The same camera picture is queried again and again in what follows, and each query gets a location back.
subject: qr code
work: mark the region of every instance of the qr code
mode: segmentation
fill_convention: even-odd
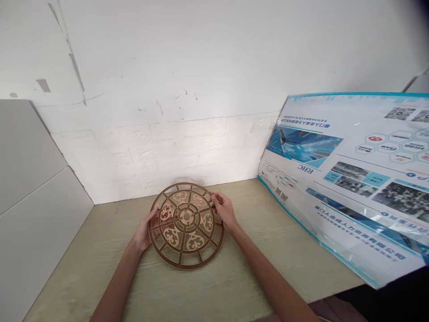
[[[429,110],[422,110],[417,114],[411,122],[425,122],[429,123]]]
[[[416,109],[409,107],[395,107],[384,118],[385,119],[400,119],[405,121]]]

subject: hexagon logo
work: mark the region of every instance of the hexagon logo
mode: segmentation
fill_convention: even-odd
[[[389,141],[392,142],[405,142],[412,139],[412,133],[408,131],[396,131],[388,135]]]
[[[356,147],[356,152],[360,154],[369,154],[375,151],[375,145],[361,144]]]
[[[402,143],[402,149],[407,152],[418,153],[424,150],[427,150],[428,142],[411,140],[405,143]]]
[[[383,153],[393,153],[399,151],[399,144],[393,142],[383,142],[377,145],[377,150]]]
[[[429,127],[416,132],[416,139],[429,141]]]
[[[408,163],[408,162],[413,162],[414,161],[414,154],[399,151],[397,153],[391,154],[389,156],[389,158],[390,158],[390,161],[392,161],[392,162],[404,164],[404,163]]]
[[[429,163],[429,152],[422,152],[422,153],[417,154],[417,161]]]
[[[379,144],[386,141],[386,136],[380,133],[373,133],[371,135],[365,136],[365,142],[371,144]]]

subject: photo on poster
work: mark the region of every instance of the photo on poster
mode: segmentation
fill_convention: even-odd
[[[334,136],[326,136],[288,127],[280,128],[280,136],[285,157],[290,157],[303,163],[330,156],[343,140]]]
[[[409,107],[395,107],[384,118],[405,121],[415,110],[415,108]]]
[[[353,180],[346,176],[341,176],[341,178],[339,178],[335,184],[337,186],[340,186],[341,188],[354,192],[355,194],[358,194],[358,195],[363,195],[364,197],[367,197],[367,198],[377,191],[376,187]]]
[[[429,110],[421,110],[419,114],[417,114],[411,122],[424,122],[429,123]]]
[[[344,162],[338,162],[331,171],[343,174],[347,177],[362,181],[371,171],[350,165]]]
[[[373,200],[429,223],[429,194],[426,192],[391,182]]]

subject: plastic sheet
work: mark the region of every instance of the plastic sheet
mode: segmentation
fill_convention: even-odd
[[[380,288],[429,263],[429,94],[289,96],[258,177]]]

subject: white brick wall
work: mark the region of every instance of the white brick wall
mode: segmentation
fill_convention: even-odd
[[[52,134],[95,204],[257,176],[278,113]]]

